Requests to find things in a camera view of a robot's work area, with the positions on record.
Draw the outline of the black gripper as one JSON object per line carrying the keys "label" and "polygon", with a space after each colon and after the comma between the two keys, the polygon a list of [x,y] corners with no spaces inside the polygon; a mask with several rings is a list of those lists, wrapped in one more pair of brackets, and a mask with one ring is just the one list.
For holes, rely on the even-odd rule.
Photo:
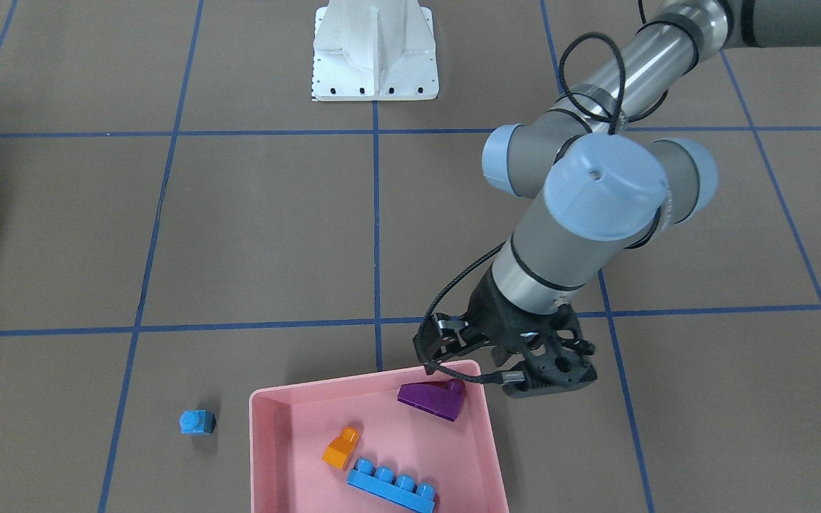
{"label": "black gripper", "polygon": [[499,348],[493,363],[504,364],[511,355],[521,354],[522,342],[529,350],[545,344],[553,353],[566,348],[582,355],[582,331],[574,309],[564,302],[551,304],[547,314],[524,311],[502,295],[492,275],[484,275],[465,314],[424,315],[414,334],[414,351],[431,374],[446,361],[489,347]]}

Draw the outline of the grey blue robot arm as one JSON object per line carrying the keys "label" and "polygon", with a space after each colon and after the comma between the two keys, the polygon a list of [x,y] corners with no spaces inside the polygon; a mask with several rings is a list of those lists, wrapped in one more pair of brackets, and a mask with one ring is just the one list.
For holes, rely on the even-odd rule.
{"label": "grey blue robot arm", "polygon": [[624,130],[670,87],[727,48],[821,48],[821,1],[663,1],[632,42],[605,33],[611,61],[578,84],[558,72],[559,100],[533,123],[504,125],[482,150],[492,187],[530,200],[511,236],[469,266],[490,263],[460,318],[425,312],[413,343],[427,374],[470,383],[563,387],[593,379],[573,296],[626,248],[639,248],[706,207],[716,192],[701,144],[630,140]]}

